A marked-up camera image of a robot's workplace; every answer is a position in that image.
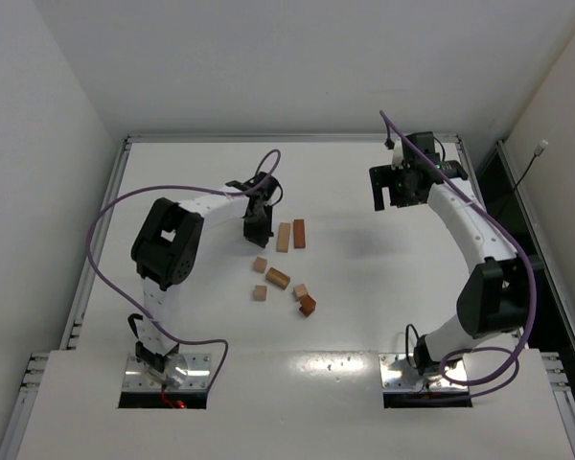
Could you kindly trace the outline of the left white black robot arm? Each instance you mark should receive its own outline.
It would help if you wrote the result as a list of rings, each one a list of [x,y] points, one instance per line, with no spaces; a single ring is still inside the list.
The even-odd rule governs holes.
[[[193,271],[202,233],[232,219],[243,221],[243,236],[261,248],[273,237],[272,196],[282,186],[258,172],[245,182],[227,182],[214,193],[172,201],[154,201],[132,245],[130,256],[143,282],[144,313],[135,330],[135,355],[164,373],[179,344],[164,335],[178,311],[180,285]]]

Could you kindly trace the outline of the long dark wood block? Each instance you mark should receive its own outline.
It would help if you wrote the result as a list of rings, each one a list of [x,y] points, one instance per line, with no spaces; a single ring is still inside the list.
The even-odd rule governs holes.
[[[306,241],[306,226],[303,219],[295,219],[293,221],[293,247],[295,249],[305,249]]]

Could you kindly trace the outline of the long light wood block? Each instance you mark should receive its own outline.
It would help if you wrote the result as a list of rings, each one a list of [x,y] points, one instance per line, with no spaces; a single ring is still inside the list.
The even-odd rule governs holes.
[[[291,235],[291,224],[281,222],[278,228],[276,251],[279,253],[288,253]]]

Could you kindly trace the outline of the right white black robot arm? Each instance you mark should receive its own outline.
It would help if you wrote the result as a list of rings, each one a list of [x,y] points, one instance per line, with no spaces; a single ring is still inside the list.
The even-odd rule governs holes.
[[[408,363],[421,375],[439,371],[490,338],[522,330],[510,353],[516,362],[535,326],[539,264],[485,211],[467,171],[436,150],[431,132],[387,139],[385,146],[391,163],[369,171],[375,209],[427,205],[449,230],[469,271],[456,313],[418,337]]]

